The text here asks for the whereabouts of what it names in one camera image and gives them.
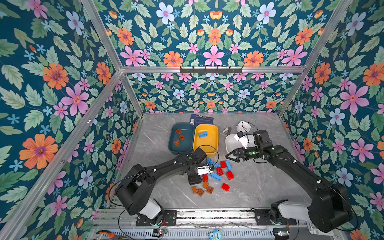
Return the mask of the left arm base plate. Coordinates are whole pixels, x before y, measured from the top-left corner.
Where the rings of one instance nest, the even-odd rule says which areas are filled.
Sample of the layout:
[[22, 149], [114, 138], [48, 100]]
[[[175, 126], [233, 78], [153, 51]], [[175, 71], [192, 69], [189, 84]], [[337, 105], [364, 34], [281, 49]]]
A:
[[136, 226], [137, 227], [173, 227], [176, 225], [177, 221], [177, 213], [176, 210], [161, 210], [158, 215], [156, 215], [153, 219], [149, 217], [138, 214]]

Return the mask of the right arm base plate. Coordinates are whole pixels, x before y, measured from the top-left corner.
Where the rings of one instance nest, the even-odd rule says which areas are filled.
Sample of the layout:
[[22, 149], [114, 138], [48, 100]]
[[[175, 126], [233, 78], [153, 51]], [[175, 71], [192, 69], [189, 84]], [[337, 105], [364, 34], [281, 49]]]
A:
[[283, 218], [277, 209], [254, 209], [251, 211], [255, 214], [257, 225], [259, 226], [296, 226], [298, 222], [295, 219]]

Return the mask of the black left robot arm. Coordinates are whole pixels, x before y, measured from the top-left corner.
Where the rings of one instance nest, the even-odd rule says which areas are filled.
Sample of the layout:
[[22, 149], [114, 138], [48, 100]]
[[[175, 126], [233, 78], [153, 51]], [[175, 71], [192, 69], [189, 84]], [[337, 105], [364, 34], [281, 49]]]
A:
[[144, 215], [156, 219], [162, 212], [161, 205], [151, 200], [155, 185], [175, 175], [188, 176], [191, 186], [202, 182], [202, 176], [213, 172], [213, 165], [205, 165], [206, 153], [197, 148], [195, 151], [177, 154], [173, 159], [159, 165], [143, 167], [137, 164], [118, 182], [115, 195], [128, 214]]

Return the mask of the light blue long lego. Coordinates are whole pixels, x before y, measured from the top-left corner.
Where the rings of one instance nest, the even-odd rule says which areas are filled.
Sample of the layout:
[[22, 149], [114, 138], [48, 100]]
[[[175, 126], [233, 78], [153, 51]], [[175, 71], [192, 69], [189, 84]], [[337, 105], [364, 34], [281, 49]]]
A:
[[198, 133], [198, 136], [199, 138], [205, 138], [208, 136], [208, 132], [201, 132], [201, 133]]

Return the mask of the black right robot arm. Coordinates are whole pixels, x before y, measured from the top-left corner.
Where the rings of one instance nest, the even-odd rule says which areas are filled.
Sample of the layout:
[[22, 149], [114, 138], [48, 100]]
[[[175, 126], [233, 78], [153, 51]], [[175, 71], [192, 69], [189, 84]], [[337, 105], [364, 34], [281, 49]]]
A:
[[353, 219], [354, 211], [347, 188], [319, 177], [298, 162], [283, 146], [238, 148], [226, 155], [226, 159], [237, 163], [259, 158], [286, 173], [312, 200], [310, 204], [287, 200], [271, 204], [269, 216], [273, 224], [296, 219], [311, 222], [321, 232], [327, 233]]

